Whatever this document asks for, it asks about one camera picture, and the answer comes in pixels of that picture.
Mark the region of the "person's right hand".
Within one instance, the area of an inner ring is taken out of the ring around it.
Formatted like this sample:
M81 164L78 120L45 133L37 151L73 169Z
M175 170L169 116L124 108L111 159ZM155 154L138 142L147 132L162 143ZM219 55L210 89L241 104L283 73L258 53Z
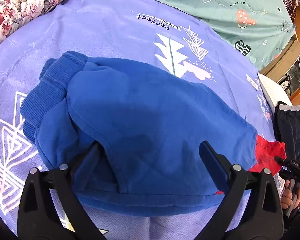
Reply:
M283 191L282 197L281 197L281 206L282 208L285 210L289 207L293 207L293 209L296 209L300 203L300 188L298 189L297 192L297 200L295 202L295 204L293 204L293 194L289 189L289 185L290 185L290 181L286 180L285 181L285 190Z

